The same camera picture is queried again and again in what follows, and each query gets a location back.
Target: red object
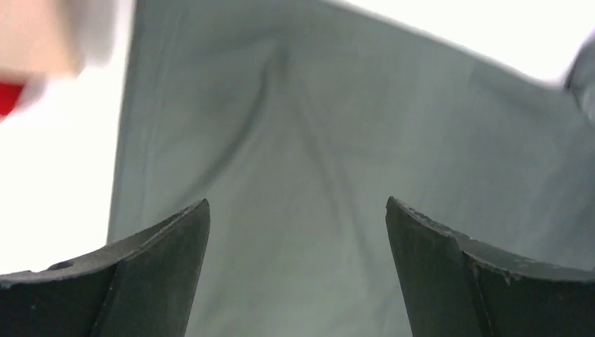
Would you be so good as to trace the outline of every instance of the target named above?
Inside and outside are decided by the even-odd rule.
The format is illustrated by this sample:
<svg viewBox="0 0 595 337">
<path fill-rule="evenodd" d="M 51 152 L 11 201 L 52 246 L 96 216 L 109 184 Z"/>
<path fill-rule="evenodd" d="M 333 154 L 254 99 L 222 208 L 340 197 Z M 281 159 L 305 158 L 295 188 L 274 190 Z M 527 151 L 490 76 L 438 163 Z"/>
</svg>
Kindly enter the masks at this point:
<svg viewBox="0 0 595 337">
<path fill-rule="evenodd" d="M 24 87 L 24 84 L 0 82 L 0 119 L 8 116 L 15 109 Z"/>
</svg>

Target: black rubber piece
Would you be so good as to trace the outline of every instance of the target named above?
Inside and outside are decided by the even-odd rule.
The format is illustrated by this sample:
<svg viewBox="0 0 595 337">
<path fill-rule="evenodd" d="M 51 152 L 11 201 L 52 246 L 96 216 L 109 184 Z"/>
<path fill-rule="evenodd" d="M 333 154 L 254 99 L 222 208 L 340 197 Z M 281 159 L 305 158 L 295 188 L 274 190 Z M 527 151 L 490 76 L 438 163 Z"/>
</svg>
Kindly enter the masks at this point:
<svg viewBox="0 0 595 337">
<path fill-rule="evenodd" d="M 43 272 L 0 275 L 0 336 L 183 336 L 209 225 L 205 200 Z"/>
<path fill-rule="evenodd" d="M 394 198 L 386 221 L 414 337 L 595 336 L 595 273 L 497 249 Z"/>
</svg>

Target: gray curtain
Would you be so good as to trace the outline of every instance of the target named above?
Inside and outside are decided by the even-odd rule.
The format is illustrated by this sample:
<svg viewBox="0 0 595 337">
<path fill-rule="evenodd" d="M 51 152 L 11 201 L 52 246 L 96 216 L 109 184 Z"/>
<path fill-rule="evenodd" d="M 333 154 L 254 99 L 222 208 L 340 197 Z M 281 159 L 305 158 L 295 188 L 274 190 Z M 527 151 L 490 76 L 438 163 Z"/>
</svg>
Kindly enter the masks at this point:
<svg viewBox="0 0 595 337">
<path fill-rule="evenodd" d="M 577 92 L 314 0 L 142 0 L 109 239 L 205 197 L 187 336 L 410 336 L 391 195 L 593 268 L 595 138 Z"/>
</svg>

